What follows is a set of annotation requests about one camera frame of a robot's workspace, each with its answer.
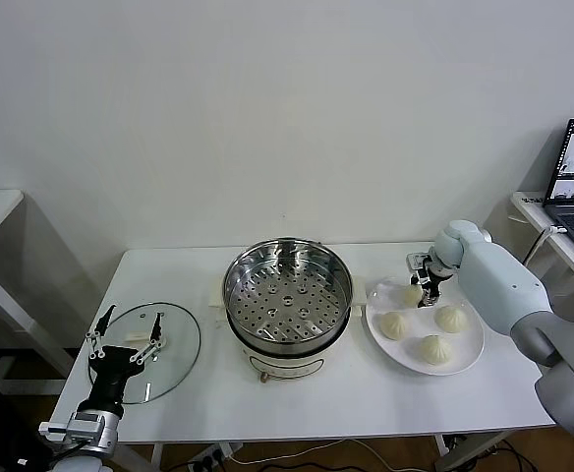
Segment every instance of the table leg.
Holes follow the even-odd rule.
[[[439,452],[440,456],[450,452],[450,449],[444,443],[443,435],[435,435],[433,438],[435,439],[435,445],[437,446],[437,451]]]
[[[450,452],[440,457],[434,464],[436,472],[446,472],[468,462],[473,457],[481,454],[489,447],[503,441],[513,431],[497,431],[494,433],[477,433],[469,435]]]
[[[160,465],[153,465],[138,452],[126,444],[118,444],[114,448],[112,461],[130,472],[159,472]]]
[[[160,468],[160,460],[162,459],[162,442],[157,442],[153,445],[153,452],[151,453],[151,465]]]
[[[67,354],[55,339],[36,320],[30,317],[12,296],[0,285],[0,307],[8,315],[6,320],[18,331],[26,332],[33,341],[33,348],[56,371],[67,378],[73,367],[73,358]]]

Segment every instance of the stainless steel steamer basket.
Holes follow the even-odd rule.
[[[316,354],[339,337],[348,323],[353,284],[348,267],[328,248],[280,238],[237,257],[222,295],[228,321],[244,344],[290,359]]]

